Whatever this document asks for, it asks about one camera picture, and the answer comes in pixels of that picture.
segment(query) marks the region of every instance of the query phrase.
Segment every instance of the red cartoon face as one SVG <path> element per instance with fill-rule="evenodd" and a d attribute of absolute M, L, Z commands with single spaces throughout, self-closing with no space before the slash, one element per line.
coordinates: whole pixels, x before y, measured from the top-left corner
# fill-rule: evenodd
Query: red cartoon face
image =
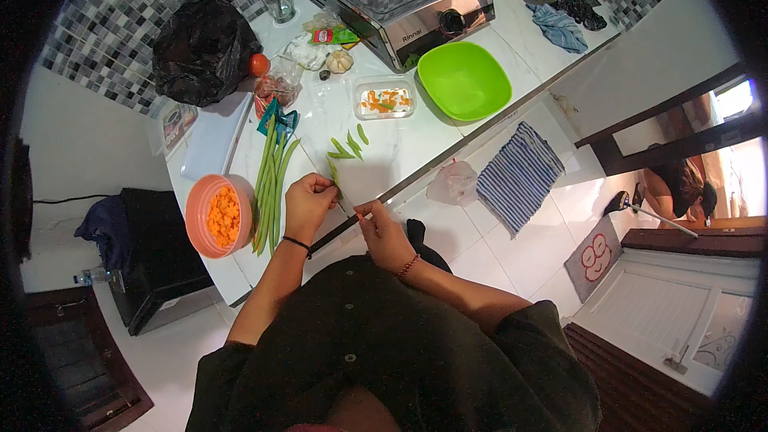
<path fill-rule="evenodd" d="M 594 282 L 600 278 L 608 268 L 612 254 L 605 241 L 605 235 L 595 235 L 592 245 L 588 245 L 581 253 L 581 264 L 584 266 L 584 276 L 588 281 Z"/>

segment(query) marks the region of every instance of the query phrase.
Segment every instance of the kitchen counter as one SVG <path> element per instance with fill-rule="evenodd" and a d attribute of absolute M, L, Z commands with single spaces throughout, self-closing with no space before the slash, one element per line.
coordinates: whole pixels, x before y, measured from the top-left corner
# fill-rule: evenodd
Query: kitchen counter
<path fill-rule="evenodd" d="M 259 16 L 251 23 L 264 44 L 267 56 L 282 51 L 302 31 L 301 24 L 319 11 L 309 0 L 294 1 L 297 15 L 289 23 L 274 24 L 268 14 Z M 544 38 L 538 26 L 532 23 L 532 12 L 525 7 L 523 0 L 494 0 L 494 9 L 494 21 L 462 40 L 477 43 L 494 55 L 512 84 L 509 103 L 483 120 L 454 122 L 437 108 L 417 84 L 417 105 L 412 116 L 407 119 L 368 120 L 362 123 L 370 139 L 370 145 L 363 146 L 362 150 L 365 162 L 356 159 L 336 162 L 339 183 L 345 197 L 342 201 L 345 210 L 352 212 L 352 205 L 386 195 L 394 188 L 402 188 L 405 183 L 423 176 L 430 164 L 434 164 L 434 167 L 449 158 L 443 156 L 450 155 L 451 149 L 471 141 L 492 124 L 513 113 L 577 62 L 618 34 L 611 24 L 599 32 L 585 31 L 589 51 L 585 54 L 571 54 Z M 608 16 L 605 10 L 597 8 L 597 11 Z M 352 112 L 352 83 L 360 76 L 392 73 L 363 44 L 352 48 L 350 54 L 355 61 L 351 70 L 341 75 L 333 74 L 328 81 L 320 81 L 318 72 L 303 73 L 302 91 L 290 107 L 301 114 L 295 134 L 295 137 L 301 139 L 301 145 L 294 152 L 286 172 L 286 187 L 309 172 L 330 175 L 326 152 L 333 150 L 331 137 L 344 143 L 347 130 L 356 137 L 355 128 L 359 120 Z M 409 72 L 412 76 L 415 73 L 415 69 Z M 257 125 L 254 108 L 251 107 L 230 166 L 230 174 L 245 177 L 251 184 L 256 181 L 265 140 L 256 130 Z M 167 159 L 168 172 L 182 211 L 193 185 L 179 175 L 185 148 L 186 144 L 182 144 Z M 332 210 L 316 240 L 346 218 L 341 208 Z M 204 259 L 216 287 L 230 305 L 245 299 L 250 289 L 258 283 L 268 261 L 269 254 L 257 257 L 251 253 L 250 247 L 223 259 Z M 321 263 L 321 260 L 309 261 L 305 267 L 305 276 L 309 277 L 316 272 Z"/>

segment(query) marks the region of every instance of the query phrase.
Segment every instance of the orange bowl of carrots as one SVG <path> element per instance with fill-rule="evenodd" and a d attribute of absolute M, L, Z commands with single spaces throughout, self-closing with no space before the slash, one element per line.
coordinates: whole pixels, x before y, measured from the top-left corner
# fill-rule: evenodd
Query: orange bowl of carrots
<path fill-rule="evenodd" d="M 250 242 L 251 197 L 237 180 L 209 174 L 198 180 L 187 197 L 187 235 L 204 257 L 222 258 Z"/>

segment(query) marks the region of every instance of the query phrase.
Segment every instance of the rinnai logo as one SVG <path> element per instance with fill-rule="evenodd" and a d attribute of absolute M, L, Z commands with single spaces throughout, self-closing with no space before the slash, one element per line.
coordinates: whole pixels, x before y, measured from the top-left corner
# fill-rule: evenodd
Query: rinnai logo
<path fill-rule="evenodd" d="M 416 32 L 414 32 L 413 34 L 408 34 L 407 36 L 403 36 L 403 37 L 402 37 L 402 41 L 403 41 L 403 42 L 408 42 L 408 41 L 409 41 L 410 39 L 412 39 L 413 37 L 418 37 L 418 36 L 420 36 L 421 34 L 422 34 L 422 30 L 421 30 L 421 29 L 419 29 L 419 30 L 417 30 Z"/>

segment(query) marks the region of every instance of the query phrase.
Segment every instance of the green bowl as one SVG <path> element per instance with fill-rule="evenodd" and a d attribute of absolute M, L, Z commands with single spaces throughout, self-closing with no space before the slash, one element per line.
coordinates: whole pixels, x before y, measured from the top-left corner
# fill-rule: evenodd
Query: green bowl
<path fill-rule="evenodd" d="M 496 59 L 472 42 L 451 42 L 425 53 L 418 79 L 447 116 L 468 122 L 501 110 L 512 86 Z"/>

